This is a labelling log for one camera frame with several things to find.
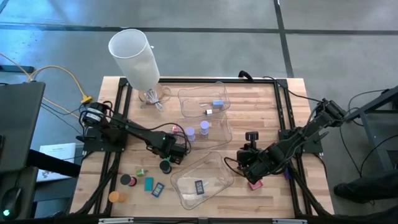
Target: clear plastic bin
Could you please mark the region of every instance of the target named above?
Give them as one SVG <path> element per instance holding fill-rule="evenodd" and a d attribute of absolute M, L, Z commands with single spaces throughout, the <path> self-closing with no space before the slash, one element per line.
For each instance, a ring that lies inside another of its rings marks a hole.
<path fill-rule="evenodd" d="M 209 122 L 208 134 L 201 134 L 200 123 Z M 209 116 L 200 116 L 195 118 L 181 118 L 177 121 L 186 132 L 187 128 L 195 130 L 195 140 L 190 141 L 191 151 L 208 149 L 215 146 L 221 146 L 232 140 L 232 131 L 225 113 L 218 113 Z M 184 138 L 178 137 L 177 142 L 184 144 Z"/>
<path fill-rule="evenodd" d="M 213 114 L 217 114 L 231 106 L 225 85 L 222 82 L 189 90 L 182 89 L 178 91 L 178 98 L 181 104 L 181 113 L 189 118 L 203 116 L 206 110 L 212 110 Z M 214 100 L 222 100 L 223 107 L 213 109 Z"/>
<path fill-rule="evenodd" d="M 198 180 L 202 181 L 204 190 L 204 193 L 199 195 L 195 187 L 195 182 Z M 195 208 L 220 193 L 233 182 L 234 177 L 224 166 L 218 152 L 209 153 L 206 157 L 171 176 L 171 183 L 180 198 L 181 205 L 187 210 Z"/>

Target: white plastic cup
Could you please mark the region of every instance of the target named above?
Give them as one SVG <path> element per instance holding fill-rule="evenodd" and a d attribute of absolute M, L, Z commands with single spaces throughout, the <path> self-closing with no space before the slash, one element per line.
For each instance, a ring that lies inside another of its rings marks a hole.
<path fill-rule="evenodd" d="M 147 91 L 159 82 L 155 57 L 143 32 L 136 29 L 118 32 L 108 48 L 134 89 Z"/>

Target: black shoe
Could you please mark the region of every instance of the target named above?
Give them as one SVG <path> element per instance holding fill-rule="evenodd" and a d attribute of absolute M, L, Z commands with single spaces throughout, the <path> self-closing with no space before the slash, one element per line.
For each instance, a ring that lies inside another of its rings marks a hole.
<path fill-rule="evenodd" d="M 350 200 L 355 203 L 366 203 L 368 200 L 356 198 L 353 196 L 352 191 L 347 188 L 347 184 L 338 184 L 333 188 L 335 195 Z"/>

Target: wooden table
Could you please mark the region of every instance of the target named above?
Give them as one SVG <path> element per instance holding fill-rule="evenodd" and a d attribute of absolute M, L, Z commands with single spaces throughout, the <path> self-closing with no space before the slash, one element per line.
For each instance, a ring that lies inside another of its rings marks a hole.
<path fill-rule="evenodd" d="M 306 96 L 304 81 L 301 78 L 287 79 L 289 90 Z M 118 89 L 119 77 L 104 77 L 98 101 L 115 101 Z M 193 83 L 163 83 L 170 87 L 171 98 L 164 103 L 165 111 L 158 112 L 153 106 L 140 108 L 141 102 L 136 90 L 133 90 L 128 118 L 144 127 L 151 128 L 166 122 L 176 122 L 182 118 L 178 91 L 182 88 L 193 88 L 199 85 Z M 232 141 L 225 147 L 201 150 L 200 152 L 217 151 L 223 157 L 229 156 L 236 158 L 236 151 L 243 146 L 245 141 L 244 134 L 248 131 L 258 131 L 258 147 L 265 148 L 278 140 L 277 132 L 280 129 L 274 88 L 266 84 L 226 84 L 231 107 L 226 112 L 229 125 L 233 130 Z M 280 91 L 284 114 L 285 100 L 283 91 Z M 295 123 L 303 126 L 310 115 L 308 101 L 290 95 Z M 170 131 L 171 127 L 164 127 L 160 130 Z M 77 211 L 89 199 L 100 179 L 101 167 L 103 163 L 103 152 L 92 153 L 86 158 L 81 166 L 75 196 L 73 198 L 71 212 Z M 193 162 L 200 159 L 197 151 L 191 152 L 182 161 L 181 165 L 172 164 L 173 173 L 180 171 Z M 213 198 L 205 201 L 192 210 L 184 209 L 180 200 L 170 183 L 171 175 L 165 175 L 159 169 L 161 159 L 146 150 L 146 145 L 133 137 L 129 137 L 126 150 L 121 156 L 119 166 L 118 183 L 116 190 L 128 194 L 125 203 L 115 203 L 113 205 L 112 216 L 125 217 L 228 217 L 228 218 L 287 218 L 294 217 L 292 197 L 290 195 L 289 182 L 283 175 L 271 175 L 263 179 L 264 186 L 261 189 L 252 191 L 248 187 L 245 178 L 234 175 L 232 186 L 224 189 Z M 304 155 L 303 164 L 307 185 L 316 196 L 324 208 L 333 213 L 328 184 L 321 162 L 314 155 Z M 159 198 L 155 198 L 150 192 L 144 191 L 144 178 L 138 178 L 135 187 L 127 187 L 119 183 L 119 178 L 123 174 L 135 174 L 137 169 L 148 170 L 147 176 L 152 176 L 155 183 L 165 184 L 165 189 Z M 304 205 L 302 193 L 298 189 L 298 199 L 300 208 L 303 212 Z M 104 190 L 103 203 L 104 209 L 108 198 L 108 187 Z"/>

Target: gray floor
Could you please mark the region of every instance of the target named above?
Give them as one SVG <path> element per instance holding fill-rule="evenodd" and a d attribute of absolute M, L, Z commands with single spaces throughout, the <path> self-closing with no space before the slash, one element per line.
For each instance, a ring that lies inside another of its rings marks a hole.
<path fill-rule="evenodd" d="M 397 30 L 394 0 L 280 0 L 286 29 Z M 193 27 L 277 29 L 272 0 L 9 0 L 0 24 L 52 24 L 118 27 Z M 60 65 L 71 70 L 87 94 L 97 96 L 102 77 L 121 75 L 108 52 L 115 32 L 69 32 L 0 29 L 0 51 L 23 65 Z M 240 70 L 252 76 L 286 77 L 279 34 L 147 32 L 163 76 L 235 77 Z M 305 79 L 308 94 L 335 100 L 346 108 L 363 91 L 397 85 L 398 35 L 287 35 L 295 77 Z M 3 58 L 0 63 L 9 64 Z M 2 73 L 0 82 L 19 83 L 26 77 Z M 38 76 L 47 84 L 45 95 L 69 109 L 79 106 L 72 79 L 59 70 Z M 377 96 L 355 99 L 353 106 Z M 78 127 L 73 117 L 65 119 Z M 358 177 L 341 143 L 338 129 L 323 140 L 330 188 Z M 362 128 L 343 126 L 346 143 L 357 164 L 370 150 Z M 74 142 L 76 131 L 40 111 L 32 147 Z M 365 174 L 381 171 L 376 157 Z M 335 212 L 368 214 L 389 208 L 388 202 L 358 205 L 332 193 Z"/>

